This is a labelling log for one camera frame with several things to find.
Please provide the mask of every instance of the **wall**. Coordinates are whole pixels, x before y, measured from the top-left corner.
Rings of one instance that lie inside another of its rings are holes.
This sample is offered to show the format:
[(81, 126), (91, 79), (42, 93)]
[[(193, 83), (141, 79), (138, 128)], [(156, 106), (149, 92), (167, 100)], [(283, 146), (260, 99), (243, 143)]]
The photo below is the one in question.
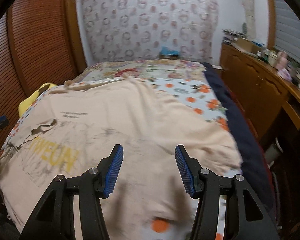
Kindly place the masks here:
[[(234, 29), (241, 31), (242, 23), (246, 21), (242, 0), (217, 0), (217, 3), (219, 4), (219, 20), (212, 38), (212, 63), (215, 65), (219, 64), (221, 42), (223, 37), (222, 29)], [(82, 17), (79, 17), (80, 12), (82, 13), (82, 9), (80, 7), (81, 0), (77, 0), (78, 24), (86, 61), (89, 66), (95, 63), (95, 61), (93, 60), (89, 49), (83, 19)]]
[(245, 22), (247, 23), (247, 38), (249, 40), (253, 40), (256, 37), (254, 1), (242, 0), (242, 5), (244, 6), (244, 11), (246, 15)]
[(212, 38), (213, 65), (219, 65), (221, 45), (223, 40), (222, 29), (242, 31), (245, 22), (245, 12), (242, 0), (217, 0), (219, 3), (219, 20)]
[(268, 0), (254, 0), (256, 39), (268, 44), (269, 6)]

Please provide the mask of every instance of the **metal screw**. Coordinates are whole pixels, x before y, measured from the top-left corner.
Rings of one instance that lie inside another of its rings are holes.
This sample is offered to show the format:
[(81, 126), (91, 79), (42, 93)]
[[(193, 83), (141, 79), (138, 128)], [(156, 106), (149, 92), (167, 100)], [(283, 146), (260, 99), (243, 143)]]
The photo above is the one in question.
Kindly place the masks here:
[(235, 178), (238, 180), (238, 181), (243, 181), (244, 180), (244, 176), (240, 175), (240, 174), (237, 174), (235, 176)]
[(89, 173), (90, 174), (97, 174), (99, 172), (99, 170), (97, 169), (97, 168), (91, 168), (90, 170), (89, 170)]
[(62, 175), (57, 175), (55, 178), (54, 178), (55, 181), (62, 181), (63, 180), (63, 176)]
[(207, 169), (207, 168), (202, 168), (201, 170), (200, 170), (200, 172), (202, 173), (202, 174), (204, 174), (204, 175), (207, 175), (207, 174), (209, 174), (209, 170)]

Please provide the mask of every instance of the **wooden dresser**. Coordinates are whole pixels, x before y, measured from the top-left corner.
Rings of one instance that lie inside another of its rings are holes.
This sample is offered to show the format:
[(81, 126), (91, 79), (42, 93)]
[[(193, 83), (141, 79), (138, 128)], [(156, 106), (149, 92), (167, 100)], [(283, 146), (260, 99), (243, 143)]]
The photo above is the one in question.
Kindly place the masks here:
[(300, 129), (300, 91), (269, 64), (222, 44), (222, 79), (235, 93), (258, 140), (283, 109)]

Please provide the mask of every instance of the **louvered door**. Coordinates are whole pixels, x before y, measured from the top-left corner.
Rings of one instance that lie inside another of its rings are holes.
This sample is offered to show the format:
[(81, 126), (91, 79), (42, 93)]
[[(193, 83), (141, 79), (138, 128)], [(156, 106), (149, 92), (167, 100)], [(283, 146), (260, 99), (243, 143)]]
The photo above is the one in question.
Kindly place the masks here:
[(18, 105), (26, 99), (13, 65), (7, 34), (7, 15), (0, 20), (0, 116), (6, 115), (9, 126), (0, 131), (0, 148), (18, 120)]
[(64, 0), (16, 0), (12, 6), (16, 54), (29, 89), (63, 84), (76, 69), (64, 17)]

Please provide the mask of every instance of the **wallpaper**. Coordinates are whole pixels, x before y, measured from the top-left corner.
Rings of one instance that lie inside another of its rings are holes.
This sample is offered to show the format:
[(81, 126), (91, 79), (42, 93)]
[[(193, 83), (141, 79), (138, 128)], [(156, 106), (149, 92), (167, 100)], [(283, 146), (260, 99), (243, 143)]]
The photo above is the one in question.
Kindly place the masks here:
[(162, 46), (207, 61), (217, 0), (81, 0), (95, 62), (156, 59)]

